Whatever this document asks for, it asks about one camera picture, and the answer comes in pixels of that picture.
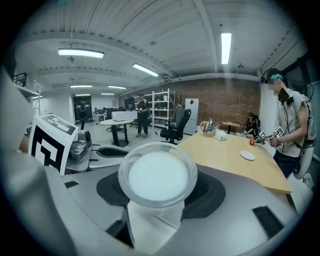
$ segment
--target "white box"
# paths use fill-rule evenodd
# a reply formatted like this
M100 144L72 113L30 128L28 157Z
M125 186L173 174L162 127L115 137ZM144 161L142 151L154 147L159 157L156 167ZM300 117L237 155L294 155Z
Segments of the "white box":
M130 121L138 118L137 111L116 111L112 112L112 119L115 121Z

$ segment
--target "jeans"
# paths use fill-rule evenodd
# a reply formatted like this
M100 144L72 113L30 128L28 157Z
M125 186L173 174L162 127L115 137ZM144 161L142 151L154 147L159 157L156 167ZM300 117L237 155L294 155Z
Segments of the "jeans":
M284 177L287 179L294 169L299 167L299 157L292 157L275 151L273 159L280 167Z
M141 133L141 126L143 126L144 133L148 134L148 116L138 114L138 134Z

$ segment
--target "fluorescent light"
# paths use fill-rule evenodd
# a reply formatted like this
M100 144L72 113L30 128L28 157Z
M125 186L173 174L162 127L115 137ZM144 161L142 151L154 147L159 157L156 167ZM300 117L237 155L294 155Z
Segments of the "fluorescent light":
M155 72L153 72L153 71L151 71L151 70L149 70L149 69L147 69L147 68L145 68L145 67L143 67L143 66L140 66L139 64L134 64L132 67L134 67L134 68L136 68L136 69L138 69L138 70L141 70L141 71L143 71L143 72L146 72L146 73L148 73L148 74L150 74L150 75L152 75L152 76L154 76L154 77L158 77L159 75L157 74L157 73L155 73Z
M222 33L221 34L222 42L222 56L221 64L228 64L231 48L231 33Z
M71 88L84 88L84 87L92 87L92 85L71 85Z
M119 87L119 86L112 86L112 85L109 85L108 87L109 88L115 88L115 89L122 89L122 90L127 89L126 87Z
M58 54L60 56L86 56L102 59L104 57L103 51L97 50L86 50L86 49L74 49L74 48L60 48L58 49Z

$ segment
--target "small round table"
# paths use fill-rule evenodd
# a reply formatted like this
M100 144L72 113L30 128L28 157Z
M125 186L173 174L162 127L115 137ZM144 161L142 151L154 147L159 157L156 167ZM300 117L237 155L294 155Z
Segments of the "small round table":
M111 126L112 136L113 136L113 143L112 145L116 145L118 147L125 147L129 144L128 135L127 135L127 124L132 123L133 120L127 121L115 121L113 119L104 120L100 122L100 125ZM117 133L117 126L123 125L124 126L124 138L125 139L118 139Z

